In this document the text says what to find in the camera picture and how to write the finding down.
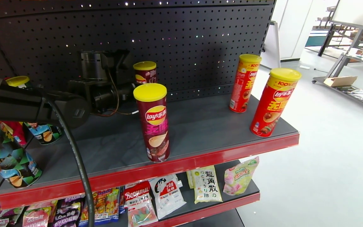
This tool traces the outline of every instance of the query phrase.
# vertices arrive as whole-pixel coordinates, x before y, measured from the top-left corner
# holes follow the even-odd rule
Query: white floor
[[[246,227],[363,227],[363,106],[311,83],[325,75],[313,68],[328,71],[334,61],[305,50],[300,62],[282,64],[302,73],[282,114],[301,137],[298,146],[260,155],[253,179],[261,199],[238,208]],[[363,89],[363,65],[342,73],[358,76]],[[256,98],[267,78],[262,69]]]

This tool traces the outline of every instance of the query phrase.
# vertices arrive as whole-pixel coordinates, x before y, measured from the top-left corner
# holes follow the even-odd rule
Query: green snack bag
[[[246,191],[258,166],[258,157],[245,161],[225,171],[223,192],[228,195],[239,195]]]

